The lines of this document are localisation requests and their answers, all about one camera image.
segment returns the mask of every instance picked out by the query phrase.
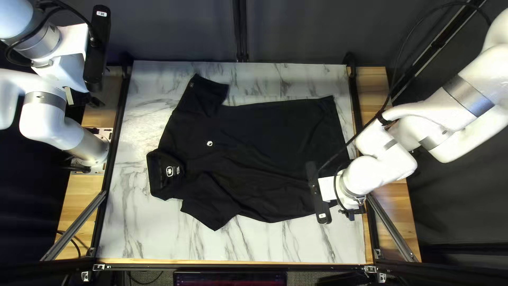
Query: shirt sleeve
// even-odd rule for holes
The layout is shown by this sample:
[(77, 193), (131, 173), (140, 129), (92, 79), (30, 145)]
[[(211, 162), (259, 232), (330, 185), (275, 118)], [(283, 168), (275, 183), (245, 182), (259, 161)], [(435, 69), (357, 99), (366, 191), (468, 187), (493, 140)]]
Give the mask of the shirt sleeve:
[(226, 99), (228, 89), (227, 84), (217, 83), (195, 74), (189, 80), (176, 110), (212, 117)]
[(240, 213), (238, 204), (210, 175), (203, 173), (185, 188), (181, 212), (216, 231)]

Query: metal bracket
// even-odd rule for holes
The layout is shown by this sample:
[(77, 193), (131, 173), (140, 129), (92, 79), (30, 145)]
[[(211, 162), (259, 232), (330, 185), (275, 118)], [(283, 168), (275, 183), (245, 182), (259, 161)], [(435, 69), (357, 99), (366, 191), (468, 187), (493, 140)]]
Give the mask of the metal bracket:
[(381, 252), (381, 249), (374, 248), (374, 258), (375, 259), (383, 259), (383, 253)]
[(93, 271), (101, 271), (106, 269), (106, 264), (94, 264), (92, 270)]
[(365, 273), (376, 273), (377, 272), (377, 268), (374, 265), (365, 265), (363, 267), (363, 271)]
[(90, 271), (83, 271), (81, 272), (81, 281), (83, 282), (90, 282)]
[(385, 283), (386, 282), (386, 274), (378, 273), (377, 274), (377, 283)]
[(85, 257), (95, 257), (95, 251), (96, 251), (96, 248), (95, 248), (95, 247), (90, 247), (90, 248), (86, 251)]
[(374, 273), (376, 274), (376, 278), (377, 278), (377, 282), (378, 283), (385, 283), (386, 282), (386, 274), (385, 273), (381, 273), (381, 272), (378, 272), (378, 268), (374, 265), (365, 265), (363, 267), (363, 271), (365, 272), (365, 274), (368, 274), (368, 273)]

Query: gray wall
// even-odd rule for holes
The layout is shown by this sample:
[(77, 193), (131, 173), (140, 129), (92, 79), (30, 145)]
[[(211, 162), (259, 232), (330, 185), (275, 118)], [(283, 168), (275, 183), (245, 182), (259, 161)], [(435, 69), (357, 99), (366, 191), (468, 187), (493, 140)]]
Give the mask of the gray wall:
[[(232, 61), (232, 2), (223, 0), (64, 0), (90, 19), (94, 5), (111, 10), (108, 61), (128, 51), (143, 60)], [(80, 23), (59, 12), (56, 25)]]
[[(66, 2), (88, 18), (95, 4), (111, 9), (111, 61), (121, 51), (147, 60), (235, 60), (231, 0)], [(341, 63), (352, 51), (360, 64), (389, 66), (416, 17), (446, 2), (450, 0), (247, 0), (250, 59), (331, 64)], [(425, 21), (407, 51), (428, 43), (457, 9), (445, 9)], [(52, 21), (79, 22), (68, 12)]]

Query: black cable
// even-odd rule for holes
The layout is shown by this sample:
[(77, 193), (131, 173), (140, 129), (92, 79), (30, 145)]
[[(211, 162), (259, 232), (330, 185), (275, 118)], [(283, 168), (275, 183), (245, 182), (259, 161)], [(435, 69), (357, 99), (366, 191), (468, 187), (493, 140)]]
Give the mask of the black cable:
[(161, 271), (161, 272), (159, 273), (159, 275), (158, 275), (158, 276), (157, 276), (154, 280), (152, 280), (152, 281), (150, 281), (150, 282), (139, 282), (139, 281), (137, 281), (136, 279), (134, 279), (134, 278), (131, 276), (131, 272), (130, 272), (130, 271), (127, 271), (127, 276), (129, 277), (129, 280), (132, 280), (132, 281), (136, 282), (136, 283), (137, 283), (137, 284), (139, 284), (139, 285), (148, 285), (148, 284), (152, 284), (152, 283), (154, 283), (155, 281), (157, 281), (157, 279), (159, 279), (159, 277), (162, 275), (162, 273), (163, 273), (163, 272), (164, 272), (164, 271)]
[(66, 10), (69, 10), (74, 15), (78, 16), (78, 18), (80, 18), (88, 26), (88, 34), (90, 35), (90, 40), (93, 41), (93, 42), (98, 42), (99, 41), (99, 39), (97, 37), (95, 37), (95, 32), (93, 30), (92, 23), (90, 23), (90, 21), (88, 21), (88, 19), (86, 19), (85, 16), (83, 16), (81, 13), (79, 13), (78, 10), (72, 8), (71, 6), (65, 4), (64, 2), (62, 2), (60, 0), (51, 0), (51, 2), (56, 3), (58, 6), (66, 9)]
[[(65, 232), (64, 231), (56, 231), (56, 233), (58, 233), (59, 235), (63, 235)], [(79, 241), (79, 243), (81, 245), (83, 245), (83, 247), (85, 248), (88, 248), (79, 238), (77, 238), (76, 236), (74, 236), (74, 238)], [(78, 258), (81, 258), (81, 250), (79, 250), (79, 246), (78, 244), (76, 244), (76, 242), (71, 238), (71, 242), (72, 244), (74, 244), (74, 247), (76, 248), (76, 250), (78, 251)]]
[(6, 57), (6, 59), (12, 63), (12, 64), (15, 64), (15, 65), (18, 65), (18, 66), (24, 66), (24, 67), (31, 67), (32, 64), (26, 64), (26, 63), (22, 63), (22, 62), (19, 62), (17, 60), (14, 60), (11, 58), (11, 51), (19, 44), (23, 43), (24, 41), (30, 39), (31, 37), (35, 36), (40, 29), (42, 29), (42, 27), (44, 26), (44, 24), (46, 24), (46, 21), (51, 17), (53, 16), (55, 13), (57, 12), (60, 12), (62, 11), (63, 8), (56, 8), (56, 9), (53, 9), (51, 11), (48, 12), (48, 14), (46, 14), (46, 16), (44, 17), (44, 19), (42, 19), (42, 21), (39, 23), (39, 25), (37, 25), (37, 27), (35, 27), (35, 29), (30, 32), (29, 34), (27, 34), (26, 36), (24, 36), (23, 38), (17, 40), (16, 42), (14, 42), (12, 45), (8, 46), (6, 49), (5, 49), (5, 52), (4, 52), (4, 55)]
[(335, 192), (335, 197), (337, 198), (337, 203), (340, 205), (340, 207), (344, 210), (344, 211), (347, 211), (347, 209), (345, 208), (345, 206), (342, 204), (342, 202), (340, 201), (339, 199), (339, 195), (337, 194), (337, 186), (336, 186), (336, 182), (337, 182), (337, 173), (340, 171), (340, 168), (342, 168), (342, 166), (344, 166), (344, 163), (342, 163), (341, 165), (339, 165), (339, 167), (337, 167), (337, 170), (335, 171), (335, 176), (333, 176), (333, 191)]
[(40, 2), (39, 5), (43, 6), (43, 5), (57, 5), (58, 7), (49, 11), (48, 14), (46, 14), (46, 16), (44, 17), (44, 19), (39, 23), (39, 25), (37, 25), (37, 27), (35, 27), (35, 29), (30, 32), (29, 34), (27, 34), (26, 36), (24, 36), (23, 38), (19, 39), (18, 41), (14, 42), (12, 45), (8, 46), (4, 52), (5, 54), (5, 57), (6, 59), (12, 63), (12, 64), (15, 64), (15, 65), (18, 65), (18, 66), (24, 66), (24, 67), (32, 67), (32, 63), (30, 64), (27, 64), (27, 63), (23, 63), (23, 62), (20, 62), (20, 61), (17, 61), (13, 58), (11, 58), (11, 52), (12, 50), (19, 44), (25, 42), (26, 40), (30, 39), (31, 37), (35, 36), (40, 29), (42, 29), (42, 27), (44, 26), (44, 24), (46, 24), (46, 22), (48, 21), (48, 19), (54, 15), (55, 13), (57, 12), (60, 12), (62, 10), (68, 10), (70, 12), (72, 12), (74, 15), (78, 16), (83, 22), (86, 23), (86, 25), (88, 26), (88, 34), (89, 34), (89, 38), (90, 38), (90, 41), (93, 42), (95, 45), (98, 45), (100, 42), (98, 40), (97, 37), (95, 37), (95, 33), (93, 31), (93, 27), (92, 27), (92, 24), (90, 23), (90, 21), (88, 21), (83, 15), (81, 15), (76, 9), (72, 8), (71, 6), (63, 3), (62, 1), (60, 0), (50, 0), (50, 1), (43, 1), (43, 2)]
[(435, 13), (436, 11), (442, 9), (442, 8), (445, 8), (445, 7), (449, 7), (449, 6), (458, 6), (458, 5), (462, 5), (462, 6), (469, 6), (473, 9), (475, 9), (476, 11), (478, 11), (484, 18), (485, 18), (485, 21), (487, 22), (488, 25), (491, 24), (491, 21), (489, 19), (489, 17), (485, 14), (485, 12), (479, 8), (478, 6), (476, 5), (473, 5), (471, 3), (466, 3), (466, 2), (450, 2), (450, 3), (446, 3), (446, 4), (443, 4), (439, 7), (436, 7), (432, 10), (430, 10), (429, 12), (427, 12), (424, 16), (422, 16), (418, 21), (417, 23), (411, 28), (411, 30), (409, 31), (408, 35), (406, 36), (404, 42), (402, 43), (402, 45), (400, 46), (400, 49), (399, 49), (399, 53), (397, 55), (397, 60), (395, 62), (395, 69), (394, 69), (394, 72), (393, 72), (393, 77), (392, 77), (392, 83), (391, 83), (391, 87), (390, 87), (390, 90), (388, 91), (388, 94), (386, 96), (386, 99), (385, 99), (385, 102), (383, 103), (382, 107), (379, 109), (379, 111), (376, 113), (376, 116), (374, 116), (373, 118), (371, 118), (369, 120), (369, 122), (367, 122), (363, 128), (361, 128), (360, 130), (357, 131), (357, 133), (355, 135), (353, 135), (353, 137), (351, 137), (351, 139), (349, 139), (345, 145), (337, 152), (335, 153), (332, 157), (330, 157), (330, 159), (328, 159), (323, 165), (321, 165), (321, 167), (319, 167), (319, 169), (317, 170), (316, 172), (316, 180), (317, 178), (319, 177), (319, 172), (321, 170), (323, 170), (326, 166), (328, 166), (333, 160), (335, 160), (335, 158), (337, 158), (342, 152), (344, 152), (346, 149), (347, 149), (347, 146), (349, 144), (351, 144), (355, 139), (356, 137), (365, 129), (366, 126), (368, 126), (369, 124), (371, 124), (376, 118), (378, 118), (381, 113), (383, 113), (383, 111), (385, 110), (386, 106), (388, 105), (388, 102), (390, 102), (390, 98), (392, 97), (393, 95), (393, 83), (394, 83), (394, 79), (395, 79), (395, 75), (397, 74), (397, 70), (399, 69), (398, 67), (398, 63), (399, 63), (399, 60), (400, 60), (400, 56), (402, 55), (402, 52), (404, 50), (404, 47), (406, 46), (406, 43), (408, 42), (408, 40), (410, 39), (411, 35), (413, 34), (413, 32), (415, 31), (416, 27), (418, 27), (422, 21), (427, 18), (428, 16), (432, 15), (433, 13)]

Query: black backdrop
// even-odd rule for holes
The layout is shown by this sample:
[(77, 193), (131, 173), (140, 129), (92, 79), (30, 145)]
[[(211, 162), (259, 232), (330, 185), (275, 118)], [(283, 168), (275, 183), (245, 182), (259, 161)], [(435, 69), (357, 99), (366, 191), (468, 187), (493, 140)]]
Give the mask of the black backdrop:
[[(7, 63), (0, 68), (32, 72)], [(18, 99), (13, 124), (0, 130), (0, 245), (2, 263), (38, 261), (53, 245), (69, 171), (61, 167), (69, 155), (19, 132), (23, 97)], [(83, 107), (67, 108), (66, 115), (81, 122)]]

